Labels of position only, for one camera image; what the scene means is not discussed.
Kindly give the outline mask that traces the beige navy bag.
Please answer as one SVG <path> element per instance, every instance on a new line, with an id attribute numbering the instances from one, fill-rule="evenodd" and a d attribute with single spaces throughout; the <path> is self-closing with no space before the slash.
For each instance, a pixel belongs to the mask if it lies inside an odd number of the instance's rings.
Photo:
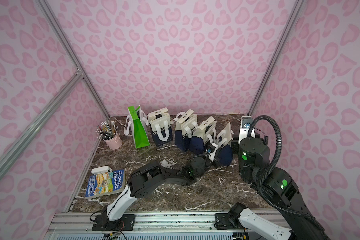
<path id="1" fill-rule="evenodd" d="M 227 123 L 225 128 L 216 137 L 218 149 L 215 154 L 215 161 L 218 167 L 229 166 L 232 163 L 233 150 L 231 141 L 233 140 L 233 133 L 231 123 Z"/>
<path id="2" fill-rule="evenodd" d="M 157 147 L 173 140 L 172 121 L 169 110 L 162 108 L 148 114 L 152 138 Z"/>
<path id="3" fill-rule="evenodd" d="M 198 127 L 197 114 L 191 109 L 180 112 L 173 119 L 175 124 L 175 145 L 183 152 L 189 149 L 194 130 Z"/>
<path id="4" fill-rule="evenodd" d="M 193 132 L 190 140 L 189 150 L 195 154 L 202 154 L 206 147 L 216 140 L 216 124 L 217 121 L 213 117 L 209 117 L 203 121 Z"/>

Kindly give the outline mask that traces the green white takeout bag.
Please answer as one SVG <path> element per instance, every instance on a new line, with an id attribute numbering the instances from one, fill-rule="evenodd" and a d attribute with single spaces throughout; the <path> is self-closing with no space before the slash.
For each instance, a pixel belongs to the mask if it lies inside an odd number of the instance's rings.
<path id="1" fill-rule="evenodd" d="M 150 145 L 147 129 L 148 125 L 148 117 L 141 106 L 138 106 L 137 108 L 134 106 L 128 107 L 124 134 L 125 136 L 131 135 L 133 137 L 136 149 Z"/>

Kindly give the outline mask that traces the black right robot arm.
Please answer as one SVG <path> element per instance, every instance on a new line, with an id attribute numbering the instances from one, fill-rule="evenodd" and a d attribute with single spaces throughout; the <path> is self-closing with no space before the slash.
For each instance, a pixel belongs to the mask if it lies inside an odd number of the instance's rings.
<path id="1" fill-rule="evenodd" d="M 264 120 L 271 124 L 276 136 L 274 157 L 268 137 L 256 137 L 255 126 Z M 291 175 L 276 165 L 282 153 L 282 134 L 277 122 L 270 116 L 241 118 L 239 132 L 239 172 L 245 183 L 287 221 L 289 227 L 276 225 L 255 214 L 244 204 L 236 203 L 229 211 L 230 224 L 250 229 L 267 240 L 327 240 L 324 227 L 309 211 L 296 182 Z"/>

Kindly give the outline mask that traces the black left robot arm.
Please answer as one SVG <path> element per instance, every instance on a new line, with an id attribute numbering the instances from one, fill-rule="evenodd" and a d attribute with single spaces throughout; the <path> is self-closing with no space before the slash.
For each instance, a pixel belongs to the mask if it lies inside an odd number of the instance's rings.
<path id="1" fill-rule="evenodd" d="M 212 167 L 213 163 L 211 154 L 201 154 L 190 158 L 190 162 L 180 170 L 165 168 L 157 161 L 140 167 L 132 173 L 118 198 L 103 209 L 102 219 L 107 222 L 120 220 L 137 199 L 150 195 L 163 184 L 175 184 L 181 187 L 194 184 Z"/>

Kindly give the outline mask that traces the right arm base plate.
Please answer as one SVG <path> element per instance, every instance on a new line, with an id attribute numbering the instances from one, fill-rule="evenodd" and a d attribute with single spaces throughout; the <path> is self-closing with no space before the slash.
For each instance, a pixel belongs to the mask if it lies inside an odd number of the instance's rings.
<path id="1" fill-rule="evenodd" d="M 215 214 L 214 227 L 217 230 L 246 230 L 239 221 L 240 216 L 239 213 L 232 211 L 228 213 L 217 213 Z"/>

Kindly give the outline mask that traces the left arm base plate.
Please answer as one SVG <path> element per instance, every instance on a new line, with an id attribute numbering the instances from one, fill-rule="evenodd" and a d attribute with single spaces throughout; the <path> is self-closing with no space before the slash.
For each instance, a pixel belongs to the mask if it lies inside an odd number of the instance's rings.
<path id="1" fill-rule="evenodd" d="M 101 215 L 96 215 L 93 222 L 92 231 L 97 232 L 116 232 L 116 231 L 132 231 L 135 225 L 136 215 L 123 215 L 116 221 L 105 221 Z"/>

